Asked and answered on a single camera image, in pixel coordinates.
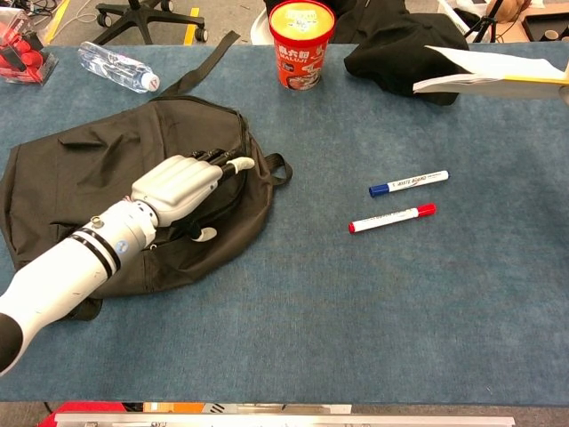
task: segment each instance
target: orange cup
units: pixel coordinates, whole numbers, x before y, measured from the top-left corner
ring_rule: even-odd
[[[289,0],[273,9],[268,24],[275,39],[278,80],[295,91],[314,87],[334,30],[333,12],[312,0]]]

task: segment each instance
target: yellow tape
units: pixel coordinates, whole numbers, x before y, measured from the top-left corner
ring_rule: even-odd
[[[197,18],[199,14],[199,7],[192,7],[192,10],[189,11],[189,16],[193,18]],[[186,36],[184,37],[184,46],[190,46],[194,43],[194,34],[196,33],[196,26],[194,24],[188,24],[186,28]]]
[[[57,27],[60,25],[61,20],[63,19],[63,15],[69,6],[69,0],[64,0],[61,6],[58,8],[57,12],[53,16],[52,23],[50,24],[50,30],[48,31],[47,35],[45,36],[45,42],[47,44],[51,43],[53,40],[53,36],[57,31]]]

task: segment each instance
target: office chair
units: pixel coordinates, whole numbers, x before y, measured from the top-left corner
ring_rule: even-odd
[[[173,3],[171,0],[128,0],[129,5],[121,4],[97,4],[95,8],[99,11],[97,23],[107,28],[100,36],[92,42],[95,44],[105,44],[119,34],[131,27],[138,27],[142,33],[145,44],[153,44],[150,32],[148,31],[148,23],[170,22],[172,24],[195,24],[196,40],[200,42],[207,41],[207,30],[205,29],[204,18],[194,18],[191,16],[173,13]],[[162,11],[154,8],[160,4]],[[117,22],[113,23],[109,14],[120,15]]]

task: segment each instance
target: black bag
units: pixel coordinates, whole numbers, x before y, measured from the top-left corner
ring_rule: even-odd
[[[199,68],[136,109],[12,149],[0,181],[0,228],[16,270],[130,195],[132,184],[168,157],[240,149],[255,160],[253,169],[223,182],[188,218],[159,229],[154,245],[67,318],[94,318],[102,298],[196,282],[242,253],[261,232],[273,189],[291,179],[291,167],[279,154],[263,155],[238,111],[181,95],[237,39],[227,34]],[[284,177],[274,176],[281,166]],[[195,242],[189,234],[196,225],[214,227],[217,237]]]

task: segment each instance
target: plastic bottle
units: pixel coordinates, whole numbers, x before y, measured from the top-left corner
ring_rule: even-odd
[[[108,78],[137,93],[154,92],[160,85],[160,79],[148,65],[91,42],[81,43],[79,60],[85,69],[97,76]]]

